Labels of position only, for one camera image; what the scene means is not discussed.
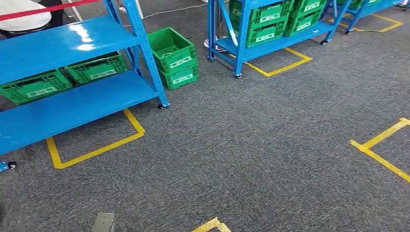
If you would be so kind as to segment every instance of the floor marking square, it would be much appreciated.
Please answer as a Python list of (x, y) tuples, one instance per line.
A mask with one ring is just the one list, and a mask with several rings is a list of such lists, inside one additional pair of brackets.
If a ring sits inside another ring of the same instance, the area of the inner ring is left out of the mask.
[(95, 151), (92, 151), (90, 153), (87, 153), (85, 155), (82, 155), (80, 157), (77, 157), (75, 159), (69, 160), (67, 162), (64, 162), (64, 163), (61, 162), (59, 151), (57, 150), (57, 146), (56, 146), (56, 143), (54, 142), (53, 137), (47, 138), (46, 142), (47, 142), (47, 146), (48, 146), (48, 151), (50, 152), (51, 160), (53, 161), (54, 167), (56, 169), (64, 169), (64, 168), (70, 167), (74, 164), (85, 161), (89, 158), (92, 158), (94, 156), (97, 156), (97, 155), (102, 154), (106, 151), (109, 151), (109, 150), (114, 149), (118, 146), (129, 143), (132, 140), (135, 140), (135, 139), (138, 139), (138, 138), (141, 138), (142, 136), (144, 136), (144, 133), (145, 133), (144, 128), (137, 121), (137, 119), (134, 117), (134, 115), (132, 115), (131, 111), (129, 109), (125, 109), (125, 110), (123, 110), (123, 112), (124, 112), (125, 116), (127, 117), (127, 119), (130, 121), (130, 123), (132, 124), (132, 126), (134, 126), (134, 128), (137, 130), (136, 134), (131, 135), (131, 136), (125, 138), (125, 139), (119, 140), (119, 141), (117, 141), (115, 143), (112, 143), (110, 145), (107, 145), (105, 147), (102, 147), (100, 149), (97, 149)]
[(368, 156), (372, 157), (375, 159), (377, 162), (381, 163), (384, 165), (386, 168), (388, 168), (390, 171), (394, 172), (398, 176), (402, 177), (403, 179), (407, 180), (410, 183), (410, 176), (406, 174), (404, 171), (400, 170), (399, 168), (395, 167), (391, 163), (389, 163), (387, 160), (383, 159), (381, 156), (377, 155), (373, 151), (370, 150), (371, 147), (374, 145), (380, 143), (382, 140), (385, 138), (389, 137), (399, 129), (405, 127), (406, 125), (410, 125), (410, 120), (401, 118), (400, 121), (396, 124), (394, 124), (392, 127), (388, 128), (384, 132), (380, 133), (376, 137), (370, 139), (364, 144), (359, 144), (355, 140), (350, 140), (350, 144), (355, 146), (357, 149), (359, 149), (361, 152), (367, 154)]
[(266, 76), (266, 77), (271, 77), (271, 76), (273, 76), (273, 75), (282, 73), (282, 72), (284, 72), (284, 71), (287, 71), (287, 70), (289, 70), (289, 69), (292, 69), (292, 68), (294, 68), (294, 67), (296, 67), (296, 66), (299, 66), (299, 65), (301, 65), (301, 64), (304, 64), (304, 63), (306, 63), (306, 62), (312, 60), (312, 58), (310, 58), (310, 57), (308, 57), (308, 56), (305, 56), (305, 55), (303, 55), (303, 54), (301, 54), (301, 53), (299, 53), (299, 52), (297, 52), (297, 51), (295, 51), (295, 50), (293, 50), (293, 49), (290, 49), (290, 48), (288, 48), (288, 47), (285, 47), (284, 49), (285, 49), (286, 51), (288, 51), (288, 52), (290, 52), (290, 53), (292, 53), (292, 54), (294, 54), (294, 55), (296, 55), (296, 56), (302, 58), (302, 60), (297, 61), (297, 62), (295, 62), (295, 63), (293, 63), (293, 64), (291, 64), (291, 65), (288, 65), (288, 66), (286, 66), (286, 67), (283, 67), (283, 68), (280, 68), (280, 69), (277, 69), (277, 70), (273, 70), (273, 71), (271, 71), (271, 72), (266, 72), (266, 71), (264, 71), (264, 70), (262, 70), (262, 69), (256, 67), (255, 65), (253, 65), (253, 64), (251, 64), (251, 63), (248, 63), (248, 62), (244, 62), (244, 63), (245, 63), (246, 65), (248, 65), (249, 67), (253, 68), (254, 70), (258, 71), (258, 72), (261, 73), (262, 75), (264, 75), (264, 76)]
[(220, 232), (231, 232), (231, 230), (225, 225), (225, 223), (220, 222), (217, 217), (205, 224), (202, 224), (192, 232), (207, 232), (213, 228), (217, 228)]
[[(383, 19), (383, 20), (392, 22), (392, 23), (394, 23), (394, 24), (391, 25), (391, 26), (388, 26), (388, 27), (386, 27), (386, 28), (383, 28), (383, 29), (381, 29), (381, 30), (366, 30), (366, 29), (359, 29), (359, 28), (353, 28), (353, 29), (356, 30), (356, 31), (386, 32), (386, 31), (388, 31), (388, 30), (391, 30), (391, 29), (400, 27), (401, 25), (404, 24), (404, 23), (402, 23), (402, 22), (399, 22), (399, 21), (393, 20), (393, 19), (391, 19), (391, 18), (387, 18), (387, 17), (381, 16), (381, 15), (378, 15), (378, 14), (371, 14), (371, 15), (374, 16), (374, 17), (376, 17), (376, 18), (379, 18), (379, 19)], [(344, 23), (340, 23), (339, 25), (342, 26), (342, 27), (345, 27), (345, 28), (349, 27), (348, 25), (346, 25), (346, 24), (344, 24)]]

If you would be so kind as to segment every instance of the crate label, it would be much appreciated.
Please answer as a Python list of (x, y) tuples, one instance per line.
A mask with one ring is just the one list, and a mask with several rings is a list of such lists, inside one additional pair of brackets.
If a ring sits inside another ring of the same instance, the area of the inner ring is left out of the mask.
[(304, 12), (308, 11), (308, 10), (311, 10), (311, 9), (314, 9), (314, 8), (318, 7), (319, 5), (320, 5), (319, 1), (315, 2), (314, 4), (308, 5), (308, 6), (305, 7)]
[(181, 81), (185, 81), (185, 80), (188, 80), (188, 79), (191, 79), (191, 78), (193, 78), (193, 74), (192, 74), (192, 73), (189, 74), (189, 75), (180, 77), (180, 78), (178, 78), (178, 79), (176, 79), (176, 80), (173, 80), (173, 81), (172, 81), (172, 84), (176, 84), (176, 83), (179, 83), (179, 82), (181, 82)]
[(112, 74), (115, 74), (115, 73), (117, 73), (117, 72), (114, 69), (111, 69), (111, 70), (108, 70), (108, 71), (105, 71), (105, 72), (100, 72), (100, 73), (97, 73), (97, 74), (90, 75), (90, 79), (93, 80), (93, 79), (97, 79), (97, 78), (100, 78), (100, 77), (103, 77), (103, 76), (112, 75)]
[(26, 93), (27, 97), (32, 98), (32, 97), (37, 97), (46, 93), (51, 93), (57, 91), (57, 89), (55, 87), (48, 87), (48, 88), (44, 88), (44, 89), (40, 89), (31, 93)]
[(275, 18), (279, 18), (279, 17), (280, 17), (280, 13), (276, 13), (276, 14), (269, 15), (269, 16), (261, 18), (261, 20), (259, 20), (259, 22), (263, 23), (263, 22), (266, 22), (266, 21), (269, 21), (269, 20), (272, 20), (272, 19), (275, 19)]
[(239, 17), (242, 15), (241, 12), (238, 9), (233, 9), (232, 13), (236, 16), (239, 16)]
[(300, 25), (300, 26), (297, 27), (296, 31), (300, 31), (300, 30), (302, 30), (302, 29), (304, 29), (304, 28), (307, 28), (307, 27), (309, 27), (311, 24), (312, 24), (312, 22), (307, 22), (307, 23), (305, 23), (305, 24), (302, 24), (302, 25)]
[(274, 36), (275, 36), (274, 33), (269, 34), (269, 35), (264, 35), (264, 36), (261, 36), (261, 37), (256, 38), (256, 42), (264, 41), (264, 40), (273, 38)]
[(190, 61), (190, 60), (192, 60), (191, 56), (185, 57), (185, 58), (183, 58), (183, 59), (178, 60), (177, 62), (174, 62), (174, 63), (170, 64), (169, 66), (171, 67), (171, 69), (173, 69), (173, 68), (175, 68), (176, 66), (179, 66), (179, 65), (181, 65), (181, 64), (183, 64), (183, 63), (186, 63), (186, 62), (188, 62), (188, 61)]

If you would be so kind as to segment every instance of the floor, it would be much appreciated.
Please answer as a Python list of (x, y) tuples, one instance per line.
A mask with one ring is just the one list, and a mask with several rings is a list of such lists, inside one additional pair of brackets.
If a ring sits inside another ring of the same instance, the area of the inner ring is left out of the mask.
[[(145, 15), (198, 4), (141, 0)], [(88, 232), (99, 212), (115, 213), (119, 232), (190, 232), (215, 217), (232, 232), (409, 231), (410, 183), (349, 144), (410, 119), (409, 12), (378, 13), (405, 23), (385, 33), (340, 27), (326, 46), (322, 37), (293, 45), (313, 59), (272, 77), (244, 66), (240, 80), (206, 61), (205, 14), (144, 20), (196, 45), (200, 79), (168, 91), (167, 110), (130, 108), (143, 137), (63, 170), (45, 141), (2, 157), (19, 167), (0, 174), (1, 231)], [(391, 24), (370, 16), (357, 27)], [(251, 63), (270, 72), (298, 59), (281, 50)], [(133, 133), (119, 112), (54, 139), (70, 160)], [(403, 128), (372, 150), (410, 173), (409, 135)]]

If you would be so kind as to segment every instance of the stacked crates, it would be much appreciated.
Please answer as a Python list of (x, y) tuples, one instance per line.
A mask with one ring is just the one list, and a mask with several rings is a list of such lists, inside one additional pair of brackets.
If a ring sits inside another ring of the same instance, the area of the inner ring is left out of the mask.
[(168, 27), (148, 34), (160, 76), (169, 90), (198, 80), (195, 46)]
[[(248, 23), (246, 47), (253, 47), (280, 38), (285, 30), (293, 1), (285, 0), (252, 10)], [(241, 10), (241, 2), (229, 1), (229, 18), (238, 37)]]
[(71, 82), (55, 69), (0, 86), (0, 94), (16, 105), (25, 104), (72, 88)]
[(326, 0), (295, 0), (284, 36), (290, 37), (313, 27), (322, 14)]
[[(338, 4), (343, 4), (345, 0), (337, 0)], [(369, 0), (368, 6), (381, 2), (381, 0)], [(363, 0), (352, 0), (349, 8), (357, 10), (362, 6)]]

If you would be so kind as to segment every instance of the green plastic crate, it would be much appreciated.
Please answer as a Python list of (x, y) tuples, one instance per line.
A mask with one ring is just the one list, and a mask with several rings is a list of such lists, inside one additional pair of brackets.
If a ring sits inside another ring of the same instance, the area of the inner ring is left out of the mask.
[(72, 87), (71, 82), (56, 69), (3, 84), (0, 94), (21, 105)]
[(290, 17), (298, 18), (323, 10), (327, 0), (295, 0)]
[(155, 62), (164, 73), (174, 73), (197, 64), (195, 46), (168, 27), (148, 34)]
[(319, 20), (322, 11), (313, 12), (298, 18), (289, 18), (288, 25), (286, 27), (284, 36), (290, 37), (301, 31), (307, 30), (313, 27)]
[[(338, 4), (343, 4), (344, 0), (337, 0)], [(367, 4), (368, 6), (381, 2), (381, 0), (370, 0)], [(352, 0), (349, 8), (352, 10), (357, 10), (362, 6), (363, 0)]]
[(160, 70), (160, 76), (167, 89), (176, 89), (198, 80), (198, 65), (195, 64), (173, 73), (164, 73)]
[(124, 57), (118, 52), (87, 59), (64, 67), (78, 84), (127, 71), (129, 68)]
[[(276, 22), (284, 21), (291, 12), (294, 0), (276, 2), (252, 10), (249, 17), (249, 28), (256, 29)], [(237, 0), (229, 1), (229, 18), (231, 21), (240, 22), (242, 3)]]
[[(282, 37), (287, 21), (288, 20), (286, 19), (284, 21), (280, 21), (261, 28), (248, 29), (246, 37), (246, 47), (253, 47)], [(233, 22), (233, 27), (235, 35), (239, 37), (239, 23)]]

